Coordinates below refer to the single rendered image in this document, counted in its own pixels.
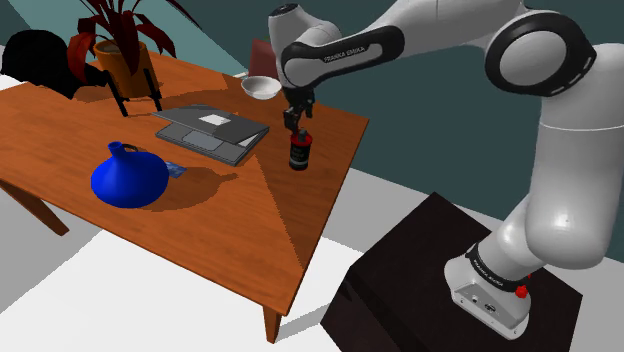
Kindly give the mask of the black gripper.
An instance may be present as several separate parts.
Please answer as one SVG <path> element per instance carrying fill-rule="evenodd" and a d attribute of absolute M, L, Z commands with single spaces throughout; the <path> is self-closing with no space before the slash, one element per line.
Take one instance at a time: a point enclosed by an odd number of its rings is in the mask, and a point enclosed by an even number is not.
<path fill-rule="evenodd" d="M 307 118 L 313 117 L 315 103 L 314 90 L 311 88 L 284 88 L 284 96 L 289 108 L 283 111 L 284 126 L 292 133 L 299 130 L 299 111 L 303 111 Z"/>

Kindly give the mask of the black bottle with red band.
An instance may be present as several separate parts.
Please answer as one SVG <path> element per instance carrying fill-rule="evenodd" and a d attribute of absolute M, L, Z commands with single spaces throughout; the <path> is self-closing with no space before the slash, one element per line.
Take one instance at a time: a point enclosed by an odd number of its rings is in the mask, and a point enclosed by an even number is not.
<path fill-rule="evenodd" d="M 289 166 L 292 169 L 302 171 L 308 167 L 312 141 L 312 136 L 304 128 L 290 137 Z"/>

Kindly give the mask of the white bowl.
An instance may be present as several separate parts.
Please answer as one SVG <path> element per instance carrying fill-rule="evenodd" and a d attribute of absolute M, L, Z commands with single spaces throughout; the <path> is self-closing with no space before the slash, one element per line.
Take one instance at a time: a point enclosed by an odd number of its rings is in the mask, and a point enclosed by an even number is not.
<path fill-rule="evenodd" d="M 244 92 L 257 100 L 268 100 L 274 98 L 282 89 L 281 83 L 268 76 L 248 76 L 241 82 Z"/>

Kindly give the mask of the red chair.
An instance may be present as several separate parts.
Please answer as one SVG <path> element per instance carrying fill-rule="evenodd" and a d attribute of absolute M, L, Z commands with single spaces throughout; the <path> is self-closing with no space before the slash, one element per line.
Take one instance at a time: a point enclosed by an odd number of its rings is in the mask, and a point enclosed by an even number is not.
<path fill-rule="evenodd" d="M 276 57 L 269 42 L 260 39 L 252 40 L 248 75 L 278 78 Z"/>

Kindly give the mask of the grey laptop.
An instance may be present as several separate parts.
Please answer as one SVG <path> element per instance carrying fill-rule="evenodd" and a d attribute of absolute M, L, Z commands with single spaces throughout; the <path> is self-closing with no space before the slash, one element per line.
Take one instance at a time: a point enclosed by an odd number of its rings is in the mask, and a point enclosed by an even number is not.
<path fill-rule="evenodd" d="M 170 122 L 156 133 L 158 138 L 231 166 L 236 166 L 269 132 L 265 124 L 205 104 L 153 115 Z"/>

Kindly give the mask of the wooden table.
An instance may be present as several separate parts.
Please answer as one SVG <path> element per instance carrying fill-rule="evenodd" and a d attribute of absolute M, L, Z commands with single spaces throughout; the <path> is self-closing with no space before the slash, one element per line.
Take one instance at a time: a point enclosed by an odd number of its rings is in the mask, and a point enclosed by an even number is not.
<path fill-rule="evenodd" d="M 238 78 L 159 54 L 151 57 L 166 108 L 204 103 L 266 124 L 268 134 L 237 166 L 157 137 L 164 121 L 149 100 L 123 116 L 110 92 L 75 99 L 29 83 L 0 91 L 0 189 L 57 234 L 67 211 L 251 301 L 274 341 L 367 126 L 365 118 L 317 105 L 308 126 L 309 167 L 289 167 L 285 100 L 247 96 Z M 182 165 L 182 176 L 148 209 L 119 209 L 92 192 L 92 171 L 113 141 Z"/>

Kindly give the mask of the red-leaved plant in orange pot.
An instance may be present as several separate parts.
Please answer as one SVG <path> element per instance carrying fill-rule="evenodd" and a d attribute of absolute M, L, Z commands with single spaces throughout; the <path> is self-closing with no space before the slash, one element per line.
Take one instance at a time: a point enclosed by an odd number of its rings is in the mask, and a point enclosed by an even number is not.
<path fill-rule="evenodd" d="M 66 51 L 70 72 L 86 83 L 86 55 L 93 54 L 106 75 L 120 111 L 127 113 L 126 101 L 148 97 L 161 110 L 162 95 L 146 47 L 139 39 L 151 39 L 159 53 L 177 56 L 172 39 L 148 17 L 137 11 L 142 0 L 135 0 L 131 8 L 125 0 L 79 0 L 91 15 L 78 20 L 77 34 L 72 36 Z"/>

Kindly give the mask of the blue vase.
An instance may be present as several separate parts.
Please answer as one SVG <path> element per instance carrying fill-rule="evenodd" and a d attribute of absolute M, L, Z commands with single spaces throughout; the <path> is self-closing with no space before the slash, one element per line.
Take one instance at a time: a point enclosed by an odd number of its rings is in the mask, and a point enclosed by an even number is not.
<path fill-rule="evenodd" d="M 119 141 L 110 142 L 108 149 L 110 158 L 90 178 L 98 199 L 118 208 L 141 208 L 165 192 L 169 172 L 160 157 Z"/>

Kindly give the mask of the dark robot stand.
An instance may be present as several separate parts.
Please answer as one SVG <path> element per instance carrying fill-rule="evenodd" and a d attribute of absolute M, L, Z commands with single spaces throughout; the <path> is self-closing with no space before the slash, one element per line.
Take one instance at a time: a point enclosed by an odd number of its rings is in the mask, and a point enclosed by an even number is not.
<path fill-rule="evenodd" d="M 528 326 L 515 340 L 452 301 L 446 261 L 489 232 L 431 194 L 350 266 L 322 327 L 341 352 L 570 352 L 582 296 L 545 269 L 531 278 Z"/>

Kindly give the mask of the black rounded object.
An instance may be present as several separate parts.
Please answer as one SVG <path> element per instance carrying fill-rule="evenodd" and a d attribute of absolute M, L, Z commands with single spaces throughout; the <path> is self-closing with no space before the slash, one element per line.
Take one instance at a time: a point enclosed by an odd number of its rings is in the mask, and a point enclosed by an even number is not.
<path fill-rule="evenodd" d="M 68 99 L 84 86 L 105 87 L 107 75 L 85 65 L 87 82 L 79 80 L 69 69 L 67 45 L 47 30 L 22 30 L 12 35 L 2 53 L 0 74 L 36 86 L 47 87 Z"/>

